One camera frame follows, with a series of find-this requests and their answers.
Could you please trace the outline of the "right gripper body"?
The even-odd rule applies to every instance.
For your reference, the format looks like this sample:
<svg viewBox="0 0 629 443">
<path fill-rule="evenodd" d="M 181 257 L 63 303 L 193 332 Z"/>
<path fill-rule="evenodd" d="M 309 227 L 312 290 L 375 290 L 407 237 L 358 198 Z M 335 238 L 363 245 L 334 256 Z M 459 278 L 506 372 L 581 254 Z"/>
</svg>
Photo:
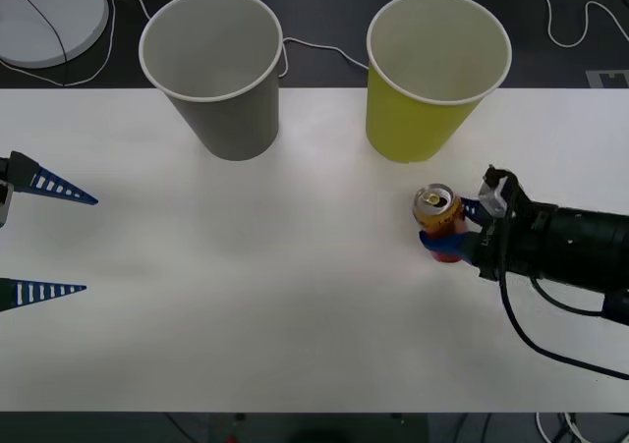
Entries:
<svg viewBox="0 0 629 443">
<path fill-rule="evenodd" d="M 527 258 L 527 232 L 534 217 L 531 200 L 517 200 L 508 220 L 492 217 L 492 222 L 481 227 L 480 238 L 472 265 L 480 276 L 498 281 L 501 271 L 523 277 L 535 276 L 532 261 Z"/>
</svg>

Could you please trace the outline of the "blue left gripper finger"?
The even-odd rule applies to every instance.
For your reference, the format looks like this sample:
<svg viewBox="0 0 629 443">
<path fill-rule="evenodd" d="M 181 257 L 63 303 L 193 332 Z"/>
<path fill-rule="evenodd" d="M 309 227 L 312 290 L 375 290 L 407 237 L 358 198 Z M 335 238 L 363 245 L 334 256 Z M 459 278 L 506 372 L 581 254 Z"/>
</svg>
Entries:
<svg viewBox="0 0 629 443">
<path fill-rule="evenodd" d="M 9 156 L 9 184 L 18 193 L 41 195 L 87 205 L 98 204 L 98 200 L 92 195 L 18 151 L 12 151 Z"/>
<path fill-rule="evenodd" d="M 86 290 L 84 285 L 2 278 L 0 311 L 63 298 Z"/>
</svg>

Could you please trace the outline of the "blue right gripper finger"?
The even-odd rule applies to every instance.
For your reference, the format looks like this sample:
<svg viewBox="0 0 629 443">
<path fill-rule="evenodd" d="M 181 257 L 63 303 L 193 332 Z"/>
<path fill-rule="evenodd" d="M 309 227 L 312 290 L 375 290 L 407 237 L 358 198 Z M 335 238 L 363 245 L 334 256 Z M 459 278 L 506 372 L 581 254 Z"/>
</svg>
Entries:
<svg viewBox="0 0 629 443">
<path fill-rule="evenodd" d="M 464 215 L 469 221 L 481 227 L 485 227 L 492 222 L 492 216 L 477 199 L 461 197 L 461 201 L 464 208 Z"/>
<path fill-rule="evenodd" d="M 419 238 L 422 245 L 440 262 L 465 261 L 472 263 L 480 234 L 466 232 L 447 237 L 435 238 L 421 231 Z"/>
</svg>

